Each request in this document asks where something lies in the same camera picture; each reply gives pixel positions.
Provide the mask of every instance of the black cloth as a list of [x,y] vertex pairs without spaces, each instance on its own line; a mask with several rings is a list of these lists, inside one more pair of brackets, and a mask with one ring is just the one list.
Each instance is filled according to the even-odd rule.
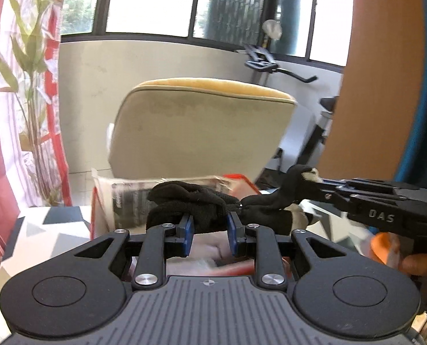
[[177,224],[182,215],[193,215],[195,233],[226,230],[226,216],[236,212],[243,225],[257,223],[270,227],[278,235],[289,235],[292,213],[284,209],[297,202],[302,173],[312,168],[301,164],[290,167],[280,189],[271,194],[257,194],[239,201],[236,197],[185,182],[166,182],[155,186],[148,200],[158,206],[148,214],[146,229],[163,223]]

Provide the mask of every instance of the chair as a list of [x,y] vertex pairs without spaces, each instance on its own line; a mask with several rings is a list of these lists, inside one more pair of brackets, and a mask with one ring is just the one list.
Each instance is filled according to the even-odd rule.
[[255,180],[273,156],[296,102],[284,92],[232,80],[143,82],[109,128],[115,177],[240,173]]

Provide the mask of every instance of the window frame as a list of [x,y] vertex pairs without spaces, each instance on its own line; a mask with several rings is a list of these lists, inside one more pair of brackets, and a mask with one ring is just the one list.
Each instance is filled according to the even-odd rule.
[[[64,34],[64,35],[61,35],[61,42],[72,43],[72,42],[79,42],[79,41],[95,41],[95,40],[143,40],[143,41],[161,41],[161,42],[169,42],[169,43],[198,45],[198,46],[222,49],[227,51],[237,51],[237,50],[244,49],[240,45],[234,45],[230,43],[224,43],[224,42],[209,40],[209,39],[195,38],[193,36],[198,0],[193,0],[193,3],[191,5],[190,24],[188,27],[188,36],[186,37],[138,33],[138,32],[107,32],[106,24],[108,19],[109,2],[110,0],[97,0],[97,3],[95,5],[91,32]],[[308,41],[306,43],[305,57],[283,55],[280,53],[272,53],[272,55],[277,61],[284,61],[284,62],[307,65],[307,66],[313,66],[316,68],[322,68],[322,69],[330,70],[334,72],[343,72],[344,66],[339,66],[339,65],[335,65],[327,62],[314,61],[309,58],[311,55],[312,38],[314,35],[314,24],[316,21],[316,5],[317,5],[317,0],[312,0],[311,20],[309,21],[309,33],[308,33]],[[276,7],[277,7],[277,0],[263,1],[263,11],[260,17],[260,27],[265,20],[275,18]],[[264,40],[264,33],[260,29],[260,33],[259,33],[256,44],[262,45],[263,40]]]

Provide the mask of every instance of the white wall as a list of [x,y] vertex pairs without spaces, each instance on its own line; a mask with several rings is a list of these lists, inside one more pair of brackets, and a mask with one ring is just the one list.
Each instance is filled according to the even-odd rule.
[[[63,43],[59,55],[60,124],[71,173],[109,168],[105,134],[121,101],[139,83],[158,78],[206,77],[250,82],[244,54],[219,49],[149,41],[83,41]],[[319,98],[338,94],[341,74],[281,62],[303,77],[304,84],[284,74],[270,75],[266,86],[296,98],[298,108],[282,139],[283,168],[295,161],[322,107]]]
[[109,168],[105,133],[126,94],[158,78],[249,82],[244,54],[149,41],[63,43],[59,55],[60,122],[71,173]]

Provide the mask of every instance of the window pane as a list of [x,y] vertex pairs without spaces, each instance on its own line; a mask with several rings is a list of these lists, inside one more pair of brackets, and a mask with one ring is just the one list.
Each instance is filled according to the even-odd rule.
[[195,38],[255,44],[263,0],[198,0]]
[[110,0],[108,32],[188,36],[193,0]]
[[276,20],[282,36],[271,44],[271,52],[304,57],[311,21],[312,0],[277,0]]
[[353,0],[318,0],[311,59],[345,66],[351,40]]
[[60,34],[92,31],[97,0],[64,0]]

